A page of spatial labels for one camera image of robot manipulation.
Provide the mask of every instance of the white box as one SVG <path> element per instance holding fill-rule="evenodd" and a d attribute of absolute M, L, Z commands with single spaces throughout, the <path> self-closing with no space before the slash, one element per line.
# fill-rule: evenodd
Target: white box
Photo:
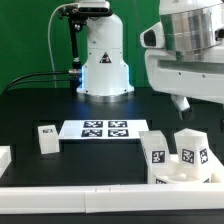
<path fill-rule="evenodd" d="M 211 176 L 207 134 L 184 129 L 174 134 L 181 172 L 197 179 Z"/>
<path fill-rule="evenodd" d="M 0 177 L 11 162 L 10 146 L 0 146 Z"/>
<path fill-rule="evenodd" d="M 59 152 L 58 133 L 54 125 L 38 127 L 41 154 Z"/>
<path fill-rule="evenodd" d="M 139 132 L 146 163 L 153 175 L 172 175 L 177 172 L 171 162 L 166 138 L 161 131 Z"/>

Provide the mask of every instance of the black table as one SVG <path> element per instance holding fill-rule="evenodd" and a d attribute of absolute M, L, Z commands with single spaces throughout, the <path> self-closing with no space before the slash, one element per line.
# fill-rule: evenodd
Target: black table
<path fill-rule="evenodd" d="M 186 122 L 179 119 L 169 95 L 155 93 L 151 88 L 136 88 L 134 98 L 110 104 L 78 100 L 71 96 L 69 89 L 12 90 L 0 97 L 0 145 L 11 145 L 13 158 L 0 179 L 0 187 L 145 183 L 147 171 L 138 140 L 103 144 L 78 142 L 76 150 L 67 148 L 59 154 L 41 155 L 37 127 L 54 124 L 59 131 L 64 120 L 145 119 L 150 130 L 163 132 L 171 153 L 176 152 L 175 132 L 184 128 L 204 131 L 208 134 L 210 148 L 223 161 L 224 139 L 220 131 L 220 119 L 224 117 L 222 105 L 199 100 L 190 100 L 190 103 L 195 118 Z M 96 156 L 97 150 L 105 146 L 109 155 L 104 152 Z M 116 172 L 109 175 L 113 170 L 113 159 L 116 159 L 114 157 L 110 162 L 113 157 L 110 148 L 114 147 L 123 150 L 120 155 L 117 154 Z M 122 156 L 127 154 L 128 160 L 125 161 Z M 132 169 L 126 166 L 130 162 L 134 164 Z M 223 218 L 224 210 L 188 210 L 1 215 L 0 223 L 33 223 L 32 220 L 38 223 L 221 223 Z"/>

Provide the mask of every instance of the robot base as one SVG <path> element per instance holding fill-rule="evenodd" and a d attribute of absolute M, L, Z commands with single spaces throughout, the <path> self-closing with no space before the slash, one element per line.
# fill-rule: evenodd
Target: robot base
<path fill-rule="evenodd" d="M 123 100 L 130 99 L 135 96 L 135 91 L 127 92 L 120 95 L 113 95 L 113 96 L 97 96 L 97 95 L 90 95 L 87 93 L 77 93 L 79 99 L 92 101 L 96 103 L 114 103 Z"/>

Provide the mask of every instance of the white block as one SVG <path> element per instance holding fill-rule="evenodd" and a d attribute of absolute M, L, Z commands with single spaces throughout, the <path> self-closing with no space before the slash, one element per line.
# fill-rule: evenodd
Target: white block
<path fill-rule="evenodd" d="M 177 154 L 171 154 L 170 155 L 170 165 L 172 170 L 175 171 L 175 174 L 180 174 L 180 164 L 179 164 L 179 157 Z M 156 178 L 155 175 L 152 174 L 150 167 L 148 167 L 148 178 L 147 178 L 148 184 L 156 184 Z"/>
<path fill-rule="evenodd" d="M 85 191 L 91 188 L 1 188 L 0 214 L 85 213 Z"/>
<path fill-rule="evenodd" d="M 10 146 L 0 146 L 0 177 L 11 162 Z"/>
<path fill-rule="evenodd" d="M 184 129 L 176 134 L 175 141 L 181 172 L 197 179 L 211 176 L 207 134 Z"/>
<path fill-rule="evenodd" d="M 38 127 L 41 154 L 59 152 L 58 133 L 54 125 Z"/>
<path fill-rule="evenodd" d="M 171 176 L 154 176 L 155 184 L 199 184 L 210 182 L 211 176 L 200 180 L 195 177 L 188 176 L 184 173 Z"/>
<path fill-rule="evenodd" d="M 161 131 L 139 132 L 149 172 L 153 175 L 175 174 L 166 138 Z"/>
<path fill-rule="evenodd" d="M 223 184 L 121 186 L 124 211 L 224 208 Z"/>

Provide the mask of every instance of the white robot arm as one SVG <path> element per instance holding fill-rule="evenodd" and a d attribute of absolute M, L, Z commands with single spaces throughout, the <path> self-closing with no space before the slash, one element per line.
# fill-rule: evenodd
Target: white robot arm
<path fill-rule="evenodd" d="M 82 70 L 78 97 L 96 102 L 115 102 L 134 95 L 134 88 L 129 85 L 129 68 L 123 60 L 123 24 L 112 13 L 109 2 L 79 0 L 61 15 L 72 20 L 72 42 L 74 32 L 87 25 L 88 59 L 82 68 L 77 46 L 73 44 L 74 74 L 77 71 L 80 74 Z"/>
<path fill-rule="evenodd" d="M 152 88 L 170 93 L 181 115 L 186 97 L 224 104 L 223 1 L 161 0 L 159 13 L 140 37 Z"/>

